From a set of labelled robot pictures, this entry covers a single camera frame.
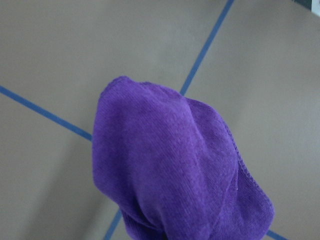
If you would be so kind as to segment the purple microfibre towel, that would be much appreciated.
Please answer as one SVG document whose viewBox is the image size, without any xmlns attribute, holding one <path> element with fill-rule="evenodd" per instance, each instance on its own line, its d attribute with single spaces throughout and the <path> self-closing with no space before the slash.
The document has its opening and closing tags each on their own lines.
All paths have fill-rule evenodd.
<svg viewBox="0 0 320 240">
<path fill-rule="evenodd" d="M 98 100 L 92 175 L 134 240 L 260 240 L 275 214 L 217 111 L 126 76 Z"/>
</svg>

